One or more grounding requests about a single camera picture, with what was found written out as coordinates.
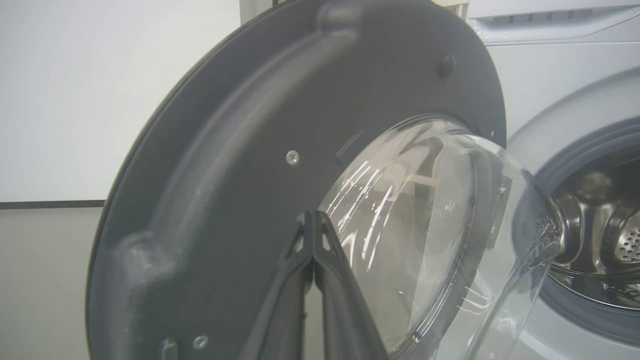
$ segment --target washing machine door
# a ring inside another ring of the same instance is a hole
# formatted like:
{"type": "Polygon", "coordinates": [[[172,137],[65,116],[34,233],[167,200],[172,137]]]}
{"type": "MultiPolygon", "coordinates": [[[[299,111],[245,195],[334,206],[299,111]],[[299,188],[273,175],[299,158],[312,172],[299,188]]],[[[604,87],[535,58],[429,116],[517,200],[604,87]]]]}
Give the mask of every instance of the washing machine door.
{"type": "Polygon", "coordinates": [[[390,357],[506,358],[555,232],[505,126],[489,55],[447,10],[278,5],[176,86],[118,175],[87,285],[92,358],[238,358],[316,209],[390,357]]]}

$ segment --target screw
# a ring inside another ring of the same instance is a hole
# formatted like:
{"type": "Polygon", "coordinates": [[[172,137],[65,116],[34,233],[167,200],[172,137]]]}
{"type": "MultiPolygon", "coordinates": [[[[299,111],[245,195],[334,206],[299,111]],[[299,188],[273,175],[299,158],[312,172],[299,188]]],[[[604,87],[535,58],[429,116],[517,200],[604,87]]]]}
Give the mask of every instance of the screw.
{"type": "Polygon", "coordinates": [[[455,67],[456,59],[453,57],[453,55],[449,54],[443,57],[442,60],[440,60],[440,64],[438,64],[438,73],[440,73],[440,76],[444,78],[451,75],[451,73],[453,72],[453,68],[455,67]]]}
{"type": "Polygon", "coordinates": [[[205,346],[207,346],[207,343],[209,342],[209,339],[204,336],[198,336],[197,338],[195,338],[195,340],[193,340],[193,348],[196,350],[201,350],[203,349],[205,346]]]}
{"type": "Polygon", "coordinates": [[[297,151],[291,150],[287,153],[287,162],[293,166],[300,162],[300,154],[297,151]]]}

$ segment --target door glass bowl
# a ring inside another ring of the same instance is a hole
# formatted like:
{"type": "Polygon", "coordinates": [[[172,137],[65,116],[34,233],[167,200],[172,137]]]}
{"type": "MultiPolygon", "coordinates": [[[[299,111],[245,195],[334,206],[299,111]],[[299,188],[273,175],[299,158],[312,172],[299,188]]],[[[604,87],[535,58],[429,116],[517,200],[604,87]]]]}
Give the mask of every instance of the door glass bowl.
{"type": "Polygon", "coordinates": [[[392,358],[505,359],[559,221],[498,145],[443,115],[375,139],[321,204],[392,358]]]}

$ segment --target stainless steel drum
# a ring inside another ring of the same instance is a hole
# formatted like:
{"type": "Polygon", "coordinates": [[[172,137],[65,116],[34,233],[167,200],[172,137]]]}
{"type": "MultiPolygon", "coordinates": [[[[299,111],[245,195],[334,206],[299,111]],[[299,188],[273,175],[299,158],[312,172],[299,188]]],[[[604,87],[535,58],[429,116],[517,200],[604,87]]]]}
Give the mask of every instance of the stainless steel drum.
{"type": "Polygon", "coordinates": [[[563,217],[551,276],[610,306],[640,310],[640,149],[612,153],[570,176],[553,194],[563,217]]]}

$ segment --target white washing machine body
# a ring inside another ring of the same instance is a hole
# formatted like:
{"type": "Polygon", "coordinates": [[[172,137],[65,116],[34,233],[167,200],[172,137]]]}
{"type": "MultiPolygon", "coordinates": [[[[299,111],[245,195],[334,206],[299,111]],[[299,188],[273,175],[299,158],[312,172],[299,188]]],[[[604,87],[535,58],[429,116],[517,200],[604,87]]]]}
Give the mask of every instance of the white washing machine body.
{"type": "MultiPolygon", "coordinates": [[[[508,151],[533,174],[590,135],[640,118],[639,15],[633,0],[471,0],[467,23],[500,77],[508,151]]],[[[585,330],[544,300],[511,355],[603,358],[640,359],[640,347],[585,330]]]]}

